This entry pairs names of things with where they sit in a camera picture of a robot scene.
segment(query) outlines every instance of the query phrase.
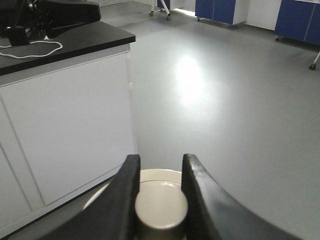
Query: paper cup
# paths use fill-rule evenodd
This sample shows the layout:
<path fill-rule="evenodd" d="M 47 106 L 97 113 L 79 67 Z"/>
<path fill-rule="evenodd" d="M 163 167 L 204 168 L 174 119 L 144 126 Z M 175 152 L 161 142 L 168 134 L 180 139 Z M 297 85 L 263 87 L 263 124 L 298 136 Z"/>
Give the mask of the paper cup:
<path fill-rule="evenodd" d="M 156 175 L 155 179 L 159 179 L 159 172 Z M 139 240 L 183 239 L 188 203 L 181 184 L 170 180 L 151 179 L 140 183 L 140 192 L 135 200 Z"/>

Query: power cord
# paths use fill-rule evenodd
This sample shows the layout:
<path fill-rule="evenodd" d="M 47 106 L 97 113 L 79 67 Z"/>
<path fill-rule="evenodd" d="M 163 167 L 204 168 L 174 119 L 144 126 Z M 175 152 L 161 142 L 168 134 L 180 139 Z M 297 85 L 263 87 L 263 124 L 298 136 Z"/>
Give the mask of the power cord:
<path fill-rule="evenodd" d="M 45 44 L 58 44 L 59 47 L 52 50 L 51 52 L 49 52 L 48 54 L 45 55 L 29 55 L 29 56 L 15 56 L 15 55 L 11 55 L 11 54 L 4 54 L 0 52 L 0 56 L 4 56 L 4 57 L 9 57 L 9 58 L 14 58 L 14 59 L 27 59 L 27 58 L 42 58 L 42 57 L 47 57 L 51 54 L 53 54 L 54 52 L 62 49 L 64 46 L 62 45 L 61 42 L 58 41 L 33 41 L 30 42 L 30 44 L 36 44 L 36 43 L 45 43 Z M 0 49 L 8 49 L 11 48 L 12 46 L 0 46 Z"/>

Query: blue cabinet door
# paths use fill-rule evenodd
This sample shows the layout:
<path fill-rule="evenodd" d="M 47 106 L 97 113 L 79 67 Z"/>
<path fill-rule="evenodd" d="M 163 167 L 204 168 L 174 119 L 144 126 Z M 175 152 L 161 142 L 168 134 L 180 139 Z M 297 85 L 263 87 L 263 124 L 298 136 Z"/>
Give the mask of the blue cabinet door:
<path fill-rule="evenodd" d="M 236 0 L 214 0 L 213 20 L 233 24 L 235 7 Z"/>
<path fill-rule="evenodd" d="M 320 45 L 320 4 L 316 4 L 305 41 Z"/>
<path fill-rule="evenodd" d="M 196 0 L 195 15 L 212 20 L 214 15 L 214 0 Z"/>
<path fill-rule="evenodd" d="M 275 34 L 304 41 L 315 3 L 282 0 Z"/>
<path fill-rule="evenodd" d="M 165 5 L 167 6 L 168 9 L 170 9 L 170 0 L 164 0 Z M 157 0 L 157 6 L 159 8 L 163 8 L 164 9 L 164 5 L 162 4 L 162 2 L 160 0 Z"/>

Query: cabinet door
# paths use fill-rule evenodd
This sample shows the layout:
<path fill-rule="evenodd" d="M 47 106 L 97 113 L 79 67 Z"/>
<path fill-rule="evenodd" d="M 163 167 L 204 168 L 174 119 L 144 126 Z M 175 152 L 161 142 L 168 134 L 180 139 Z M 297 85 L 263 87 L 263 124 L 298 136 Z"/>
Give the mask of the cabinet door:
<path fill-rule="evenodd" d="M 0 147 L 0 229 L 30 212 L 28 202 Z"/>
<path fill-rule="evenodd" d="M 304 41 L 314 6 L 311 2 L 282 0 L 275 34 Z"/>
<path fill-rule="evenodd" d="M 165 5 L 167 6 L 168 9 L 171 9 L 170 7 L 170 0 L 164 0 Z M 162 4 L 162 2 L 160 0 L 157 0 L 157 6 L 159 8 L 164 8 L 164 5 Z"/>
<path fill-rule="evenodd" d="M 320 45 L 320 4 L 316 4 L 305 41 Z"/>
<path fill-rule="evenodd" d="M 214 0 L 196 0 L 195 15 L 212 20 L 214 18 Z"/>
<path fill-rule="evenodd" d="M 233 24 L 236 0 L 214 0 L 213 20 Z"/>
<path fill-rule="evenodd" d="M 126 55 L 0 88 L 45 204 L 134 153 Z"/>

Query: caster wheel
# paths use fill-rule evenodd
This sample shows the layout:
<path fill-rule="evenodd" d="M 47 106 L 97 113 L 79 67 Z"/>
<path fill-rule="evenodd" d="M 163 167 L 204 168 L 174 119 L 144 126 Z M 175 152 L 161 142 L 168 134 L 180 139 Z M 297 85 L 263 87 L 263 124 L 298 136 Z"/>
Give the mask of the caster wheel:
<path fill-rule="evenodd" d="M 309 66 L 309 69 L 310 69 L 310 70 L 315 70 L 315 69 L 316 69 L 316 65 L 315 65 L 315 64 L 311 64 L 311 65 Z"/>

